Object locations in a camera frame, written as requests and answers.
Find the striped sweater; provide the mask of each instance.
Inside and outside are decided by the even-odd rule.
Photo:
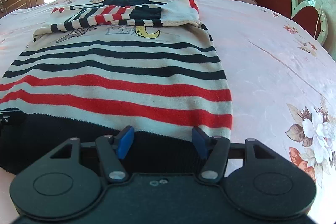
[[[184,140],[230,136],[225,73],[193,0],[55,8],[0,83],[0,109],[133,125]]]

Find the black stripe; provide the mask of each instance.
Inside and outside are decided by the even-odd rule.
[[[73,31],[74,30],[74,27],[72,26],[72,22],[69,21],[69,22],[64,22],[64,27],[67,31]]]
[[[75,19],[78,19],[84,11],[85,11],[85,9],[82,9],[76,15],[69,17],[64,23],[69,22],[69,21],[73,21]]]
[[[130,19],[159,19],[161,18],[161,9],[155,10],[155,11],[134,9],[129,14],[129,18]]]
[[[150,8],[148,5],[145,5],[145,6],[135,6],[133,10],[157,14],[158,12],[162,11],[162,8],[161,7]]]
[[[50,29],[52,32],[60,32],[60,30],[57,28],[57,24],[51,24]]]
[[[84,17],[87,18],[87,17],[93,15],[94,13],[97,12],[97,10],[98,10],[99,8],[92,8],[91,11],[89,11]]]
[[[88,21],[87,21],[87,18],[80,18],[78,20],[79,24],[83,27],[83,28],[87,28],[87,27],[90,27]]]
[[[208,29],[204,24],[201,25],[201,28],[204,29],[204,30]]]
[[[150,60],[150,59],[171,59],[186,63],[217,63],[219,62],[219,58],[217,55],[209,57],[203,54],[176,54],[172,52],[115,52],[109,51],[103,48],[92,48],[86,51],[80,52],[62,52],[55,54],[45,54],[35,58],[29,58],[24,61],[16,60],[12,63],[14,66],[21,66],[25,64],[31,64],[39,60],[48,59],[48,58],[73,58],[78,56],[87,56],[89,54],[96,54],[104,57],[114,57],[121,59],[133,59],[133,60]]]
[[[106,46],[130,46],[130,47],[167,47],[167,48],[196,48],[200,52],[211,52],[215,51],[213,46],[208,48],[200,48],[196,45],[187,42],[178,42],[178,43],[158,43],[158,42],[150,42],[150,41],[101,41],[95,40],[90,42],[80,42],[80,43],[72,43],[72,44],[65,44],[65,45],[55,45],[48,48],[42,48],[37,51],[25,51],[20,54],[20,56],[31,56],[35,53],[46,52],[49,50],[61,50],[64,48],[77,48],[77,47],[85,47],[91,45],[106,45]]]
[[[76,10],[76,9],[87,10],[87,9],[91,9],[91,8],[100,8],[100,7],[103,7],[102,2],[98,2],[98,3],[94,3],[94,4],[73,5],[73,6],[70,6],[70,10]]]
[[[148,3],[149,0],[104,0],[103,5],[134,6]]]
[[[153,27],[162,27],[162,21],[160,19],[152,19]]]
[[[167,66],[162,68],[133,68],[133,67],[122,67],[122,66],[111,66],[99,63],[94,60],[86,60],[79,63],[71,63],[71,64],[37,64],[28,69],[19,70],[19,71],[10,71],[8,70],[4,74],[4,78],[12,78],[19,75],[24,75],[33,69],[43,70],[43,71],[62,71],[62,70],[75,70],[83,67],[95,67],[100,68],[102,70],[110,71],[110,72],[119,72],[126,73],[131,75],[151,75],[158,77],[170,77],[172,75],[185,75],[197,79],[202,80],[218,80],[218,79],[226,79],[225,73],[223,70],[218,70],[214,72],[203,72],[196,71],[186,68],[181,68],[177,66]]]
[[[135,25],[136,26],[144,26],[145,22],[142,19],[135,19]]]
[[[127,19],[119,20],[119,25],[127,25]]]
[[[85,9],[82,9],[74,18],[73,20],[76,20],[76,19],[79,19],[80,16],[85,12],[86,10]]]
[[[148,4],[159,4],[159,5],[164,5],[167,4],[169,2],[159,2],[159,1],[154,1],[154,0],[150,0],[147,2]]]

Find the bedsheet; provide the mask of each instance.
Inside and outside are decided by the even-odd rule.
[[[0,75],[32,41],[54,7],[88,0],[57,0],[0,19]],[[91,3],[102,0],[89,0]],[[309,174],[317,197],[309,216],[336,220],[336,63],[295,22],[266,8],[234,0],[195,0],[229,82],[232,142],[256,138]],[[227,173],[241,165],[230,160]],[[0,224],[16,216],[0,170]]]

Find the red stripe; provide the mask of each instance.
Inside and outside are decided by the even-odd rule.
[[[190,7],[196,9],[196,11],[198,12],[198,7],[197,7],[195,1],[194,0],[189,0],[189,3],[190,3]]]
[[[104,15],[96,15],[94,16],[97,24],[104,24],[106,22]]]
[[[121,14],[112,14],[114,20],[122,20]]]
[[[26,82],[31,86],[50,86],[50,85],[79,85],[79,86],[100,86],[111,90],[125,90],[141,94],[158,95],[165,97],[198,96],[212,102],[231,101],[229,89],[225,90],[207,90],[194,85],[187,84],[145,84],[133,83],[123,80],[110,80],[99,75],[78,75],[74,77],[54,77],[48,79],[39,79],[27,75],[22,79],[9,83],[0,84],[0,91],[10,90],[14,85]]]
[[[124,14],[126,11],[125,7],[120,7],[119,10],[116,12],[117,14]]]
[[[109,5],[107,6],[101,13],[101,15],[107,15],[109,14],[113,9],[115,8],[115,5]]]
[[[0,104],[19,98],[29,104],[67,105],[94,113],[146,117],[151,120],[176,124],[179,126],[205,125],[209,128],[231,128],[232,125],[231,114],[217,115],[211,114],[203,109],[177,110],[144,106],[116,100],[86,99],[69,94],[29,94],[24,90],[19,90],[7,94],[0,100]]]

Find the black clamp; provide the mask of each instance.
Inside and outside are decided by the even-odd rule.
[[[19,124],[25,118],[26,114],[20,110],[0,110],[0,137],[4,126]]]

